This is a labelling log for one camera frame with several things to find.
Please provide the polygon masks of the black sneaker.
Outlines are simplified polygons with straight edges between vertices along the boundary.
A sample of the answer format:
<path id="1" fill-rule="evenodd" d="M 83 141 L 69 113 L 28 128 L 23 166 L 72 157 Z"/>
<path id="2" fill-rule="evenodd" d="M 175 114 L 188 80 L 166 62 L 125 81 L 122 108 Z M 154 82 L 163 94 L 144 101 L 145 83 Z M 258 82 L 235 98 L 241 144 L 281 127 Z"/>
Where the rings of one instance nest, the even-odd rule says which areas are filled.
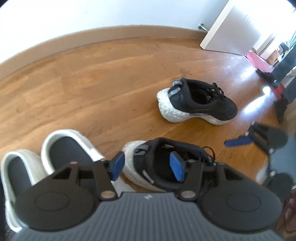
<path id="1" fill-rule="evenodd" d="M 237 105 L 217 84 L 194 79 L 174 80 L 170 88 L 158 91 L 157 101 L 159 112 L 171 123 L 201 118 L 219 126 L 238 113 Z"/>
<path id="2" fill-rule="evenodd" d="M 177 181 L 170 168 L 170 153 L 176 151 L 187 163 L 185 177 L 191 166 L 190 160 L 213 166 L 215 153 L 206 152 L 210 147 L 178 142 L 168 138 L 155 138 L 149 141 L 131 141 L 125 144 L 125 177 L 142 188 L 163 192 L 172 192 L 180 188 L 183 182 Z"/>

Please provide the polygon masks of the white clog with charms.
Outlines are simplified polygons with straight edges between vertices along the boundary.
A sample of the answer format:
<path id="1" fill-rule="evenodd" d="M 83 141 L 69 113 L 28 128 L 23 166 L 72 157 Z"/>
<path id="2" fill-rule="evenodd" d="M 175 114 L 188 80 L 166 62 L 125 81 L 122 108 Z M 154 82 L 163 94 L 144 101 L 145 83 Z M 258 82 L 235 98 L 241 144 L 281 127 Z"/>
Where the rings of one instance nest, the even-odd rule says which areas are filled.
<path id="1" fill-rule="evenodd" d="M 6 222 L 12 231 L 19 232 L 22 229 L 15 212 L 17 196 L 46 177 L 41 158 L 36 153 L 21 149 L 4 155 L 1 161 L 1 182 Z"/>
<path id="2" fill-rule="evenodd" d="M 95 146 L 80 132 L 72 129 L 57 130 L 44 140 L 41 160 L 48 175 L 70 162 L 89 166 L 95 161 L 105 160 Z"/>

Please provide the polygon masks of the red rug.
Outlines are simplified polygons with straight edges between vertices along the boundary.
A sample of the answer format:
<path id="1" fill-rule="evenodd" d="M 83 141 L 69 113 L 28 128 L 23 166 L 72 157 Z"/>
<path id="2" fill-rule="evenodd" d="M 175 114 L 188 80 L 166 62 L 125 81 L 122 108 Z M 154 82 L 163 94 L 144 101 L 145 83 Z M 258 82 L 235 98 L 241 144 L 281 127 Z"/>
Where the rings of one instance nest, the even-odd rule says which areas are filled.
<path id="1" fill-rule="evenodd" d="M 263 72 L 270 72 L 270 65 L 256 53 L 249 51 L 245 57 L 256 69 L 260 69 Z"/>

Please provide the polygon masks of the white door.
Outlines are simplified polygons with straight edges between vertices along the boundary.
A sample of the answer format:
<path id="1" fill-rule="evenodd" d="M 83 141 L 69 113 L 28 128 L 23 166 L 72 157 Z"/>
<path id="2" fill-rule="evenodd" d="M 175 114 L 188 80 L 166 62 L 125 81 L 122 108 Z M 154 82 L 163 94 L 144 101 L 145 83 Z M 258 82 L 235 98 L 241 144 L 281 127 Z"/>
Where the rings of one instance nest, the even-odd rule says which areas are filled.
<path id="1" fill-rule="evenodd" d="M 268 1 L 228 1 L 202 40 L 203 50 L 245 55 L 269 30 Z"/>

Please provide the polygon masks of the metal door stopper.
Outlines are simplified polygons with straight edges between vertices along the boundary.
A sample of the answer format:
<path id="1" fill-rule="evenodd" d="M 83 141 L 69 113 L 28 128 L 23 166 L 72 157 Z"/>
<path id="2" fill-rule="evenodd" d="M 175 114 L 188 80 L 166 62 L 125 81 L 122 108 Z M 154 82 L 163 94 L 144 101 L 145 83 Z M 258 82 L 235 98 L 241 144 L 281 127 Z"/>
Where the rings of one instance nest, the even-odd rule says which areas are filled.
<path id="1" fill-rule="evenodd" d="M 200 24 L 198 25 L 198 29 L 203 30 L 204 32 L 208 32 L 208 30 L 205 28 L 205 26 L 204 26 L 203 23 L 200 23 Z"/>

